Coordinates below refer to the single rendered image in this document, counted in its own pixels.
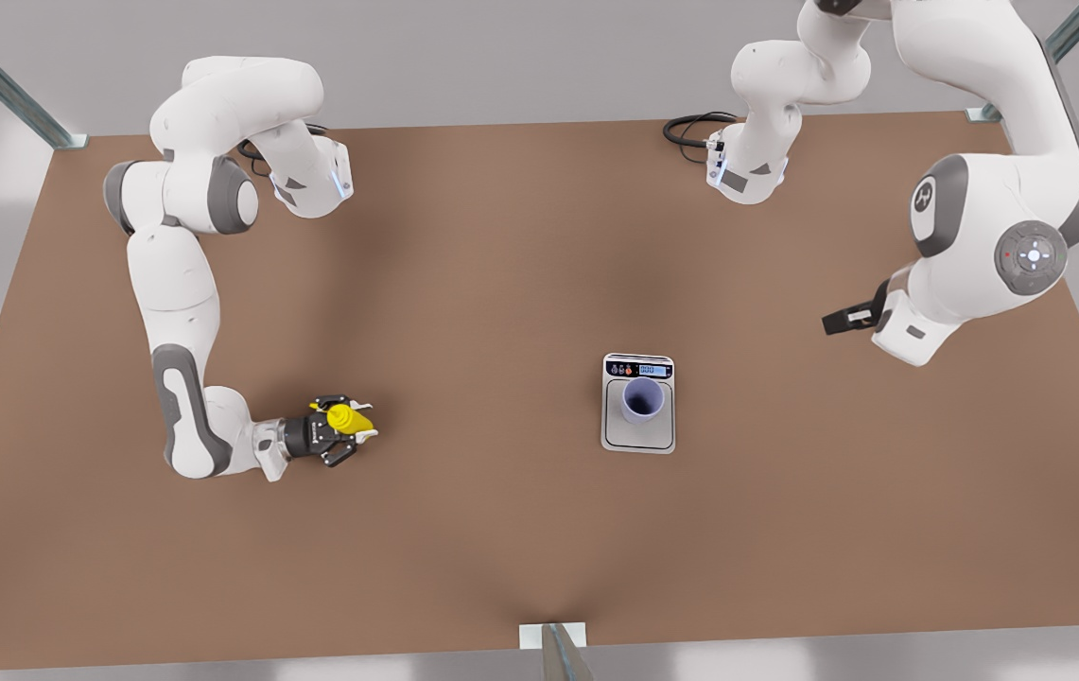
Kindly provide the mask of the silver frame post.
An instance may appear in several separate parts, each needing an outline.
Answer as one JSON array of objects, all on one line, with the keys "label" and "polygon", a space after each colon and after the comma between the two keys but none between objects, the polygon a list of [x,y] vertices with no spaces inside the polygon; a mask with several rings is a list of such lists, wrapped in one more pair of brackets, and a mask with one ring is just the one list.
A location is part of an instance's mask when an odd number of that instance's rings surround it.
[{"label": "silver frame post", "polygon": [[22,88],[6,70],[0,68],[0,103],[8,111],[38,135],[52,149],[82,149],[88,146],[88,135],[65,130],[60,122]]},{"label": "silver frame post", "polygon": [[[1079,44],[1079,3],[1068,17],[1058,23],[1053,33],[1046,39],[1044,46],[1048,47],[1053,60],[1062,62]],[[985,103],[981,108],[966,109],[966,119],[970,122],[1001,122],[1002,115],[997,107],[992,103]]]},{"label": "silver frame post", "polygon": [[518,626],[520,650],[542,651],[544,681],[595,681],[583,659],[585,623],[525,623]]}]

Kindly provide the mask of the yellow sauce bottle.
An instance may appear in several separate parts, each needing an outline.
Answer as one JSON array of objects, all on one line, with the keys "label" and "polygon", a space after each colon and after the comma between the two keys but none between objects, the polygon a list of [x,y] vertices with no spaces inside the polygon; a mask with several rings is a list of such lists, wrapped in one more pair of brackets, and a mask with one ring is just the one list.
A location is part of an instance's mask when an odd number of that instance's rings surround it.
[{"label": "yellow sauce bottle", "polygon": [[316,412],[322,413],[324,423],[331,430],[340,432],[340,434],[354,436],[355,432],[375,430],[374,423],[370,421],[370,418],[363,416],[361,411],[355,412],[349,409],[349,401],[344,401],[344,404],[337,404],[337,401],[333,401],[333,404],[313,401],[309,406],[313,407]]}]

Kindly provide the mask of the grey digital kitchen scale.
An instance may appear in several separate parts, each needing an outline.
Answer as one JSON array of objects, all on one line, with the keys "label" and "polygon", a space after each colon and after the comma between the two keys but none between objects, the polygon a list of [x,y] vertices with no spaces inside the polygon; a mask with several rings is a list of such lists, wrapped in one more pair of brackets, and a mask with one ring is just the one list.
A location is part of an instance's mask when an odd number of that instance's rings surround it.
[{"label": "grey digital kitchen scale", "polygon": [[[651,376],[664,384],[664,409],[652,421],[627,423],[622,418],[622,389],[626,380]],[[677,447],[677,365],[664,355],[607,353],[602,359],[602,421],[600,442],[607,451],[671,453]]]}]

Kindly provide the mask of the blue-grey cup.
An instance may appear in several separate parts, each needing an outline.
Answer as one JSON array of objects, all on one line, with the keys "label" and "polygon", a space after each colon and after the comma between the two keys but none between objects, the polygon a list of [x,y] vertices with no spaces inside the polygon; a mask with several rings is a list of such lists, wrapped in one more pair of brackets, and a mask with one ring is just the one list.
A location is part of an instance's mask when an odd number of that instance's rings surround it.
[{"label": "blue-grey cup", "polygon": [[626,380],[622,389],[622,418],[627,423],[643,424],[661,412],[666,401],[664,384],[651,376],[636,376]]}]

